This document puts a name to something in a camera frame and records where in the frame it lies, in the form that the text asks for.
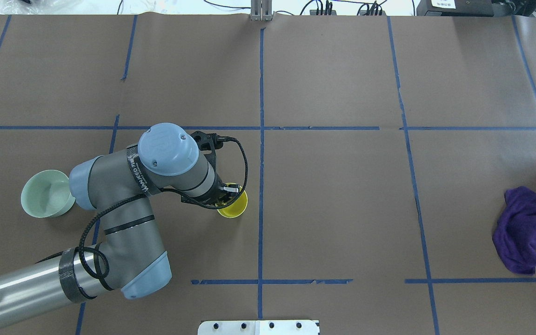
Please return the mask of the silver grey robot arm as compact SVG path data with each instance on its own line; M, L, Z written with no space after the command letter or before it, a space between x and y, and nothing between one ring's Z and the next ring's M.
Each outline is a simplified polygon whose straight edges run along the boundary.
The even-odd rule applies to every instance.
M226 184L217 173L226 142L243 147L231 136L159 123L125 149L75 166L72 196L96 214L76 246L0 276L0 329L109 291L132 300L164 288L172 270L150 198L173 193L211 210L236 202L247 181Z

